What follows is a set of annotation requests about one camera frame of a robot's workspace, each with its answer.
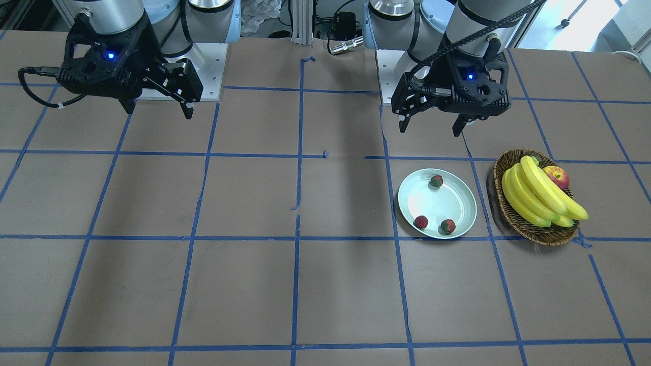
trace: wall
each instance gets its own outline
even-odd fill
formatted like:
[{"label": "wall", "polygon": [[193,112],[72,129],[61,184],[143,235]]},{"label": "wall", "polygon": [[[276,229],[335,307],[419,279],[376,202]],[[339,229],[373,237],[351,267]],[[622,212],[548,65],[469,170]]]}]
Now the wall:
[{"label": "wall", "polygon": [[[651,1],[629,0],[613,17],[629,45],[634,45],[651,29]],[[647,68],[651,68],[651,46],[639,54]]]}]

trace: banana bunch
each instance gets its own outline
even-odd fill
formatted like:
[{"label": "banana bunch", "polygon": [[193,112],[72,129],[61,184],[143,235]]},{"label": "banana bunch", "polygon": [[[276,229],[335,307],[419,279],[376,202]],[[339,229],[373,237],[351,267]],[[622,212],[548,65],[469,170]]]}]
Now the banana bunch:
[{"label": "banana bunch", "polygon": [[525,220],[537,227],[572,227],[588,213],[563,192],[531,156],[523,156],[502,176],[502,190],[508,203]]}]

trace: metal cylinder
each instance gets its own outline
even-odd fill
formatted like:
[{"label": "metal cylinder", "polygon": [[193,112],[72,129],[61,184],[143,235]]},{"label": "metal cylinder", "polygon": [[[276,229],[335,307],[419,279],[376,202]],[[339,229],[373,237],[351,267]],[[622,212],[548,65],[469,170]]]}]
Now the metal cylinder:
[{"label": "metal cylinder", "polygon": [[188,3],[195,8],[201,9],[216,9],[223,7],[231,2],[231,0],[189,0]]},{"label": "metal cylinder", "polygon": [[498,21],[531,4],[531,0],[459,0],[470,12],[490,21]]},{"label": "metal cylinder", "polygon": [[405,16],[413,10],[413,0],[371,0],[370,4],[388,16]]},{"label": "metal cylinder", "polygon": [[[496,6],[494,2],[490,1],[459,0],[445,30],[445,35],[450,42],[457,42],[474,32],[480,31],[491,22],[501,20],[526,7],[530,2],[530,0],[501,1],[500,6]],[[517,22],[494,30],[493,37],[499,38],[504,47],[515,32],[516,25]],[[472,56],[482,57],[487,48],[488,40],[486,37],[482,37],[462,46],[460,50]]]},{"label": "metal cylinder", "polygon": [[133,27],[143,16],[142,0],[66,0],[72,14],[91,13],[90,24],[101,35],[112,35]]}]

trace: white plate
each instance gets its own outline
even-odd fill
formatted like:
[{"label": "white plate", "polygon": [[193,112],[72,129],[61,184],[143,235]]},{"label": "white plate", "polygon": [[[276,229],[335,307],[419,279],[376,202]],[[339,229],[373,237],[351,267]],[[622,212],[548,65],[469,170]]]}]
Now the white plate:
[{"label": "white plate", "polygon": [[[443,177],[443,185],[430,185],[433,176]],[[456,175],[440,169],[421,169],[408,175],[398,189],[398,205],[407,222],[432,238],[451,239],[465,234],[477,218],[477,202],[468,185]],[[425,229],[414,225],[414,219],[424,215]],[[441,222],[452,219],[456,229],[446,235],[440,231]]]}]

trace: plastic bag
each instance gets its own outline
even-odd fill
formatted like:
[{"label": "plastic bag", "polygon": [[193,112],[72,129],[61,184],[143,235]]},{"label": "plastic bag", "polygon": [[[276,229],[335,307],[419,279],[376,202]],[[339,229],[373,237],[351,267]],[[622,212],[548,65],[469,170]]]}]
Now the plastic bag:
[{"label": "plastic bag", "polygon": [[260,24],[281,14],[281,0],[242,0],[242,36],[249,36],[258,31]]}]

